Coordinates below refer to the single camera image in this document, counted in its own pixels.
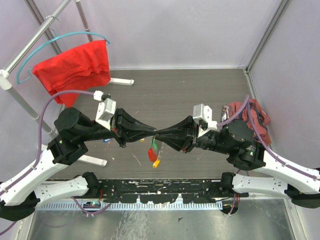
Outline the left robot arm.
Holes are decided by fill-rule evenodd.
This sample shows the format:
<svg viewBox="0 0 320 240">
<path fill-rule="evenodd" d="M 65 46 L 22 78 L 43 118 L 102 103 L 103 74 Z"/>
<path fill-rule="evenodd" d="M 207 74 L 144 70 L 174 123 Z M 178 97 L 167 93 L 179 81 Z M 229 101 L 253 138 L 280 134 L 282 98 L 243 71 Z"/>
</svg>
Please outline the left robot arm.
<svg viewBox="0 0 320 240">
<path fill-rule="evenodd" d="M 88 141 L 115 139 L 120 147 L 154 136 L 157 130 L 130 116 L 123 108 L 97 110 L 91 120 L 78 109 L 68 107 L 54 122 L 58 136 L 36 160 L 12 179 L 0 185 L 0 217 L 12 222 L 31 215 L 36 208 L 68 197 L 95 198 L 101 184 L 93 172 L 53 185 L 43 183 L 88 152 Z"/>
</svg>

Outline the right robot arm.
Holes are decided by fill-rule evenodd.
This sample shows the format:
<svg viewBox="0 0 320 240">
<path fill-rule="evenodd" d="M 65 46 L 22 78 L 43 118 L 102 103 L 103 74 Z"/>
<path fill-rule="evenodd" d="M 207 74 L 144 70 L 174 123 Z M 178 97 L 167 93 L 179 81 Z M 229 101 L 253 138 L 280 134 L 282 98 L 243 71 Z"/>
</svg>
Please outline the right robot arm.
<svg viewBox="0 0 320 240">
<path fill-rule="evenodd" d="M 194 120 L 161 129 L 155 139 L 172 149 L 189 153 L 194 148 L 227 155 L 238 170 L 265 174 L 264 177 L 224 172 L 219 191 L 225 197 L 261 193 L 290 199 L 294 205 L 316 209 L 320 206 L 320 170 L 287 160 L 254 139 L 254 131 L 235 119 L 218 128 L 218 123 Z"/>
</svg>

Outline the green tag key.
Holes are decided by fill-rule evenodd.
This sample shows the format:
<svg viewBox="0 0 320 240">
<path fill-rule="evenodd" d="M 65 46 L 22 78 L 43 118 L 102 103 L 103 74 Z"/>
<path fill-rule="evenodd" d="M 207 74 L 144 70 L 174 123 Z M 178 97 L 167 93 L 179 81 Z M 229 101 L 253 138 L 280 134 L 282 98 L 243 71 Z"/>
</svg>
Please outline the green tag key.
<svg viewBox="0 0 320 240">
<path fill-rule="evenodd" d="M 155 141 L 155 140 L 153 140 L 153 141 L 152 141 L 152 146 L 153 146 L 153 148 L 154 148 L 155 150 L 157 150 L 157 149 L 158 149 L 158 147 L 157 147 L 157 143 L 156 143 L 156 141 Z"/>
</svg>

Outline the metal key holder red handle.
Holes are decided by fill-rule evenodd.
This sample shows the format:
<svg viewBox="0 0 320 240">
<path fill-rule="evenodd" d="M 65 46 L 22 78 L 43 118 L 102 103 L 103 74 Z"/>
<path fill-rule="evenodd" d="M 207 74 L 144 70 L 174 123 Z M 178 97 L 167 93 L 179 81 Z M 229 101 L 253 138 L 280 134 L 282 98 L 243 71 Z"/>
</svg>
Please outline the metal key holder red handle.
<svg viewBox="0 0 320 240">
<path fill-rule="evenodd" d="M 153 140 L 155 140 L 156 144 L 157 144 L 157 150 L 155 150 L 153 148 Z M 163 150 L 163 142 L 158 140 L 156 138 L 156 136 L 153 136 L 152 139 L 151 139 L 151 143 L 150 143 L 150 146 L 149 146 L 149 149 L 148 149 L 148 159 L 154 163 L 157 159 L 160 158 L 160 154 L 161 154 L 161 151 Z"/>
</svg>

